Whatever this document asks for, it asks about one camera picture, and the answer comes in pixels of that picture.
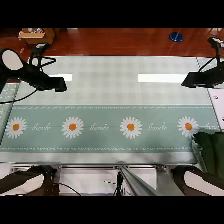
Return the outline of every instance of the red wooden floor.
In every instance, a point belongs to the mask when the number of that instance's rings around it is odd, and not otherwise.
[[[30,45],[19,41],[20,28],[0,30],[0,48],[9,47],[26,60]],[[175,43],[169,34],[180,31],[184,41]],[[224,39],[222,28],[62,28],[46,55],[161,55],[212,57],[207,39]]]

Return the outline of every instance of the cable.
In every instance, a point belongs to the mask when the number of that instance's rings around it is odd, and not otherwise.
[[[28,94],[27,96],[24,96],[23,98],[17,99],[17,100],[11,100],[11,101],[5,101],[5,102],[0,102],[0,104],[6,104],[6,103],[15,103],[18,102],[20,100],[24,100],[26,98],[28,98],[29,96],[33,95],[38,89],[35,89],[32,93]]]
[[[73,189],[72,187],[70,187],[70,186],[68,186],[68,185],[66,185],[66,184],[63,184],[63,183],[54,183],[54,184],[60,184],[60,185],[63,185],[63,186],[65,186],[65,187],[71,189],[72,191],[74,191],[74,192],[75,192],[76,194],[78,194],[79,196],[82,196],[81,194],[79,194],[79,192],[77,192],[75,189]]]

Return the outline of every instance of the dark green cloth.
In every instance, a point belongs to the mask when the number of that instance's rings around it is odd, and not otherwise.
[[[208,173],[224,179],[224,133],[198,132],[194,138],[202,148],[202,158]]]

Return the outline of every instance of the flower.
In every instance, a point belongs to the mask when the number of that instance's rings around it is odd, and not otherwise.
[[[82,134],[81,131],[83,130],[84,125],[83,121],[78,117],[69,117],[63,122],[62,127],[62,131],[64,132],[63,135],[66,135],[66,138],[70,137],[71,139]]]
[[[140,131],[142,130],[140,121],[134,117],[126,117],[126,119],[123,119],[120,127],[120,131],[123,131],[123,135],[130,139],[139,136],[141,134]]]
[[[23,134],[23,131],[26,130],[26,127],[27,125],[25,119],[15,117],[7,124],[5,129],[6,135],[8,135],[8,138],[17,138]]]
[[[198,132],[197,122],[194,120],[194,118],[186,116],[182,117],[178,121],[177,127],[179,127],[178,130],[182,131],[182,135],[184,135],[185,137],[191,137],[193,136],[193,134],[196,134]]]

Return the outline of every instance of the orange flower center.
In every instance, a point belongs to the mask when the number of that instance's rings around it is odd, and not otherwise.
[[[135,129],[135,126],[133,124],[128,124],[128,130],[133,131]]]
[[[74,131],[74,130],[76,129],[76,124],[70,124],[70,125],[69,125],[69,129],[70,129],[71,131]]]
[[[192,130],[192,124],[190,124],[190,123],[186,123],[185,124],[185,128],[187,129],[187,130]]]
[[[13,131],[18,131],[19,130],[19,124],[14,124],[12,126]]]

